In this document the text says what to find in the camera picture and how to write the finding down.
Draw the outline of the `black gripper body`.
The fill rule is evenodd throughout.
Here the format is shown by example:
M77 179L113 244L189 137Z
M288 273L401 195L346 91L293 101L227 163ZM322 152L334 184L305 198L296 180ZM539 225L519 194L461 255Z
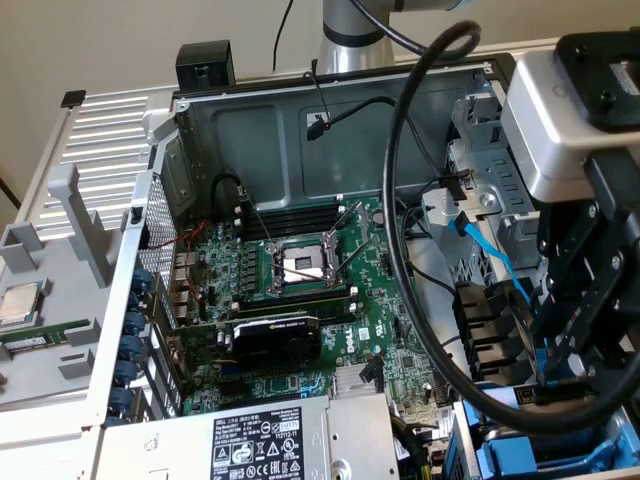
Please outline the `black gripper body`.
M626 247L624 273L619 282L619 312L639 319L639 200L624 200L620 206Z

